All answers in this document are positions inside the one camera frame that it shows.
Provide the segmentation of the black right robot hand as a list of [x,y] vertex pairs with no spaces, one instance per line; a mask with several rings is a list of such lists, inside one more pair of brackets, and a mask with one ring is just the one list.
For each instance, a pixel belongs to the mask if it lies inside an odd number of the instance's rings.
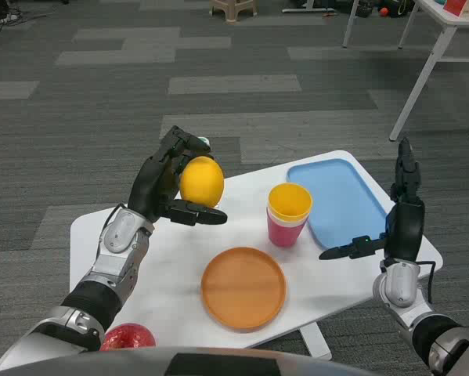
[[385,219],[385,231],[376,240],[365,235],[354,238],[350,244],[329,248],[319,259],[360,259],[382,249],[387,259],[416,261],[425,220],[425,204],[417,194],[420,185],[420,165],[409,140],[403,138],[395,162],[395,182],[390,189],[394,206]]

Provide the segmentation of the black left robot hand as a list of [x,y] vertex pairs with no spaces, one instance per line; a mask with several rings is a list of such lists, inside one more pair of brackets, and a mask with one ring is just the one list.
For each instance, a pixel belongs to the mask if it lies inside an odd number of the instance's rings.
[[180,175],[192,159],[201,156],[213,158],[210,146],[197,136],[172,127],[161,139],[158,150],[140,168],[128,208],[151,222],[167,218],[187,226],[226,223],[228,216],[223,211],[176,197]]

